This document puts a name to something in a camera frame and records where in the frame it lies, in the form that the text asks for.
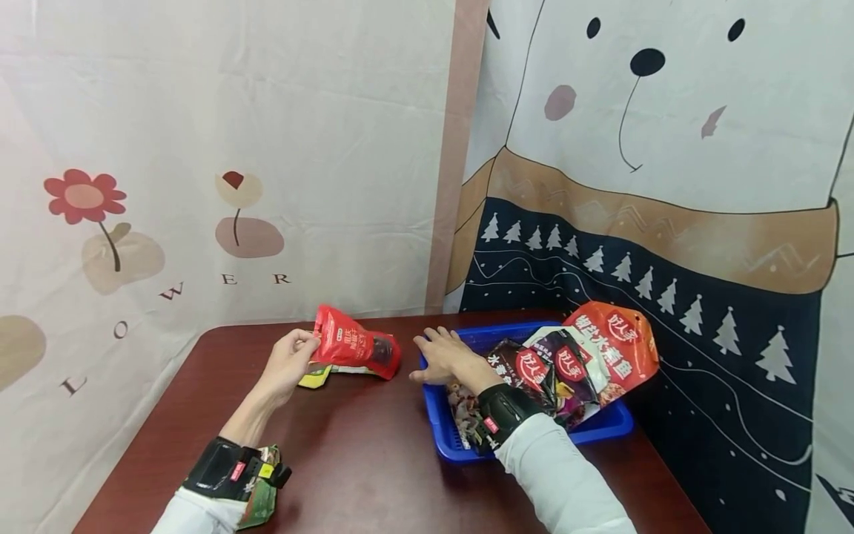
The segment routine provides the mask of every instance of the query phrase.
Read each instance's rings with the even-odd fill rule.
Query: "white sleeve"
[[[178,488],[151,534],[234,534],[245,510],[245,502]]]
[[[552,534],[635,534],[602,475],[548,415],[525,420],[495,455]]]

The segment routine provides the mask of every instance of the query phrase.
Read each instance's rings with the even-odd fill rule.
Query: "black wrist strap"
[[[290,474],[290,467],[282,463],[275,466],[265,463],[258,449],[241,447],[217,436],[208,443],[181,485],[205,497],[247,502],[256,477],[281,489]]]
[[[498,384],[477,396],[481,419],[475,426],[475,450],[484,455],[496,450],[532,415],[542,414],[540,405],[524,391]]]

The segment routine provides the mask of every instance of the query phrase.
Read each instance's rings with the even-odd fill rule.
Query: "bear nose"
[[[635,76],[650,76],[664,66],[664,54],[654,48],[645,48],[632,58],[629,67]]]

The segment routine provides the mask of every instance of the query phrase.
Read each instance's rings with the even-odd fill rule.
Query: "polar bear illustration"
[[[664,357],[639,419],[713,530],[854,532],[820,482],[854,486],[854,4],[490,19],[446,310],[639,309]]]

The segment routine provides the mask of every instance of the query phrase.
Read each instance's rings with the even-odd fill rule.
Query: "fabric backdrop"
[[[2,3],[0,530],[70,532],[207,329],[441,311],[486,10]]]
[[[854,4],[494,0],[446,310],[643,312],[714,532],[854,532]]]

